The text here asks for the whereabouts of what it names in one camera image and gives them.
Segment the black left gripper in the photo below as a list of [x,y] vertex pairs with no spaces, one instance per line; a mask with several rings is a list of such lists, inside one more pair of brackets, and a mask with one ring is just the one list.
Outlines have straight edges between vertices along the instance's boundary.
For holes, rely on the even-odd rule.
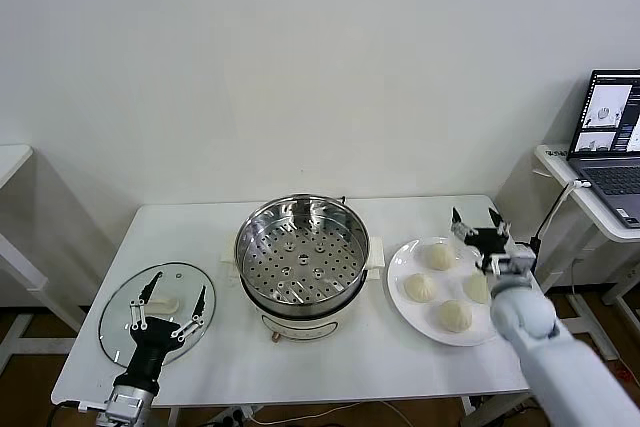
[[158,388],[158,378],[166,356],[182,348],[184,341],[204,325],[206,287],[202,286],[190,319],[179,325],[164,319],[148,317],[146,306],[162,278],[157,272],[142,288],[137,298],[129,302],[130,333],[136,348],[124,373],[115,378],[116,386]]

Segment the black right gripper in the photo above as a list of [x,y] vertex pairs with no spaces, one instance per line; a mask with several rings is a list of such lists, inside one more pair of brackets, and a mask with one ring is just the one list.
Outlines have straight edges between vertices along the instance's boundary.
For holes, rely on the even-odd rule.
[[475,248],[483,259],[493,254],[505,254],[505,246],[510,237],[511,224],[494,209],[489,214],[495,228],[477,228],[468,226],[462,220],[458,210],[452,208],[451,233],[455,238]]

